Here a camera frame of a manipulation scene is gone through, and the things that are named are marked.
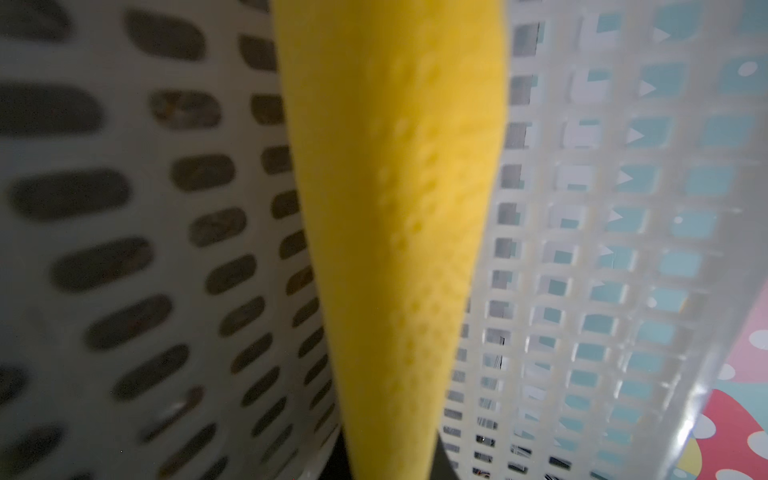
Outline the white perforated plastic basket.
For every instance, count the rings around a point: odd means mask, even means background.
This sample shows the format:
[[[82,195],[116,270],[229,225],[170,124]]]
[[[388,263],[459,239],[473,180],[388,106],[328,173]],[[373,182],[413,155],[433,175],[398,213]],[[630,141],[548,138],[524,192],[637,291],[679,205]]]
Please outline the white perforated plastic basket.
[[[767,475],[767,5],[510,1],[433,476]],[[1,5],[1,475],[346,476],[266,1]]]

